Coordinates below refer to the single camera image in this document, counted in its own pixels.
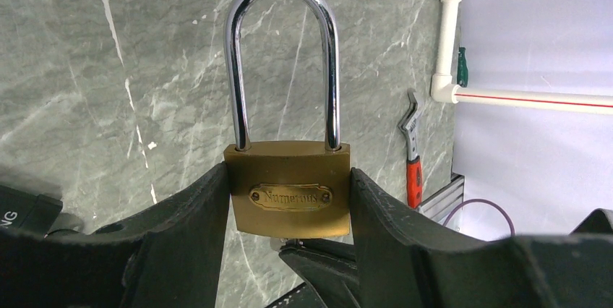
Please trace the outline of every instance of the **black object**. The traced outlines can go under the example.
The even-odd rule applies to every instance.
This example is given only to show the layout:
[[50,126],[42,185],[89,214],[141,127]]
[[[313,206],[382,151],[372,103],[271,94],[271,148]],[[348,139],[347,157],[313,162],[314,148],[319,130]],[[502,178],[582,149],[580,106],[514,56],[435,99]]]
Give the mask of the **black object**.
[[0,186],[0,227],[45,235],[61,212],[61,201]]
[[[351,180],[355,246],[289,241],[280,257],[305,284],[269,307],[613,307],[610,212],[592,213],[570,236],[486,243],[418,214],[363,171]],[[1,304],[214,307],[228,201],[219,164],[89,236],[2,230]]]

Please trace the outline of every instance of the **adjustable wrench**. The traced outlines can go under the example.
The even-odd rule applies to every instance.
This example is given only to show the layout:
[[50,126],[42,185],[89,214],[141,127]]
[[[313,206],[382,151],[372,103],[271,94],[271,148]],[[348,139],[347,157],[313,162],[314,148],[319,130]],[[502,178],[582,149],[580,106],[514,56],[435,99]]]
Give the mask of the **adjustable wrench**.
[[421,203],[424,183],[419,151],[417,150],[417,129],[424,102],[414,89],[409,89],[407,94],[411,105],[398,122],[398,128],[406,138],[406,199],[409,207],[417,208]]

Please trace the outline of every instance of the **padlock body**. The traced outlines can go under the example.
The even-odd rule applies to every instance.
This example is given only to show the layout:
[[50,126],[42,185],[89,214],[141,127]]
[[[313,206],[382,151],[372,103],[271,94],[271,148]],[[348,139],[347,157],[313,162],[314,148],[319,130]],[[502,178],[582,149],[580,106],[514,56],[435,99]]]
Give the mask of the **padlock body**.
[[232,205],[239,231],[275,238],[323,238],[349,233],[349,144],[323,142],[229,145]]

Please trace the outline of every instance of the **red stripe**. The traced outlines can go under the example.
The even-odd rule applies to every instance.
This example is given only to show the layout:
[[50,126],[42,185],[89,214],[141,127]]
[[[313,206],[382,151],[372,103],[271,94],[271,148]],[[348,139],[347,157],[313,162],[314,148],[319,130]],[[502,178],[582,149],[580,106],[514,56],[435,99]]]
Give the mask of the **red stripe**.
[[569,106],[589,106],[589,107],[613,108],[613,104],[592,104],[592,103],[560,102],[558,100],[527,100],[525,98],[510,98],[510,97],[482,96],[482,95],[466,95],[465,93],[456,93],[455,95],[456,96],[464,96],[464,97],[491,98],[492,100],[521,100],[523,102],[553,103],[553,104],[566,104],[566,105],[569,105]]

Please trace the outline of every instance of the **white pipe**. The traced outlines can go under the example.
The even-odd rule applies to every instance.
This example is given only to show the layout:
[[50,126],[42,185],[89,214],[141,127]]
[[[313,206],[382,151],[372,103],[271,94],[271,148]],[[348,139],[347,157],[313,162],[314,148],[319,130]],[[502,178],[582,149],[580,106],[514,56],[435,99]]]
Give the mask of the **white pipe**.
[[455,99],[459,102],[613,115],[611,96],[484,90],[471,87],[460,87],[456,90]]

